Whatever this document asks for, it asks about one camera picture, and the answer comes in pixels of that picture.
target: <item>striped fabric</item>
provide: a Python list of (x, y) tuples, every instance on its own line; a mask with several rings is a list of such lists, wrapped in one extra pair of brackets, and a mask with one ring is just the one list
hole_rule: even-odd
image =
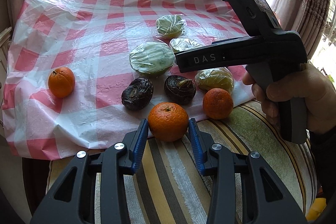
[[(198, 122), (198, 126), (201, 131), (210, 133), (215, 142), (233, 152), (246, 155), (251, 150), (259, 151), (303, 212), (309, 210), (318, 189), (309, 142), (295, 145), (283, 141), (278, 130), (265, 119), (258, 102), (250, 101), (236, 107), (224, 121), (209, 119)], [(48, 188), (68, 161), (62, 159), (51, 163)], [(149, 139), (139, 171), (133, 177), (124, 176), (124, 180), (132, 223), (206, 223), (212, 179), (201, 177), (197, 172), (186, 136), (174, 143)], [(100, 224), (99, 192), (100, 174), (97, 176), (95, 199), (97, 224)], [(236, 208), (236, 220), (241, 224), (239, 175), (236, 175)]]

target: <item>pink and white checkered tablecloth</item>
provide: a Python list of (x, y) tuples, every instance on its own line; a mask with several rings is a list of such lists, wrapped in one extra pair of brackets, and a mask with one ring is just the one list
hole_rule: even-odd
[[(25, 0), (8, 54), (4, 86), (5, 136), (15, 155), (55, 160), (79, 150), (107, 148), (138, 127), (141, 118), (167, 101), (163, 83), (181, 74), (176, 65), (153, 79), (150, 104), (131, 112), (121, 93), (137, 78), (129, 52), (143, 42), (157, 41), (155, 21), (180, 14), (187, 38), (212, 41), (246, 35), (236, 14), (222, 0)], [(57, 99), (48, 90), (54, 68), (69, 67), (76, 76), (74, 92)], [(253, 98), (241, 83), (243, 66), (230, 68), (235, 78), (235, 105)], [(185, 109), (205, 119), (204, 92), (198, 90)]]

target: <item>metal pivot screw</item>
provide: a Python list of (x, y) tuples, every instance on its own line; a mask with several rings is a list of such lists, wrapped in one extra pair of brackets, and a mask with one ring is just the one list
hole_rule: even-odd
[(211, 145), (211, 148), (213, 150), (221, 150), (222, 146), (219, 143), (214, 143), (213, 145)]
[(121, 150), (125, 147), (125, 145), (123, 143), (116, 143), (114, 145), (114, 149), (117, 149), (117, 150)]
[(260, 157), (260, 154), (257, 151), (252, 151), (251, 152), (251, 157), (255, 158), (255, 159), (258, 159)]
[(78, 153), (77, 153), (77, 158), (84, 158), (86, 156), (86, 152), (85, 151), (79, 151)]

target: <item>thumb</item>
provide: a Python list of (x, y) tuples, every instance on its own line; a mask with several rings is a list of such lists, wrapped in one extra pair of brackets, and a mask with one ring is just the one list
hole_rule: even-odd
[(302, 71), (286, 75), (270, 84), (266, 89), (267, 97), (274, 102), (283, 102), (293, 97), (318, 101), (325, 96), (329, 89), (329, 83), (326, 84), (328, 79), (313, 65), (302, 64), (302, 68)]

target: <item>wrapped green fruit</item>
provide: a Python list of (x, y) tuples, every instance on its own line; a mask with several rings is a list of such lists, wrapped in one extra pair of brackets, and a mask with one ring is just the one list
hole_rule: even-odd
[(200, 48), (204, 45), (190, 38), (175, 38), (169, 42), (169, 47), (176, 52), (183, 52), (192, 48)]
[(143, 76), (158, 77), (170, 69), (175, 55), (163, 42), (147, 42), (135, 47), (129, 53), (132, 69)]
[(230, 94), (235, 87), (232, 74), (227, 68), (200, 70), (195, 76), (195, 82), (201, 90), (220, 88), (226, 90)]
[(157, 32), (165, 38), (175, 38), (182, 34), (183, 21), (180, 16), (166, 15), (156, 20)]

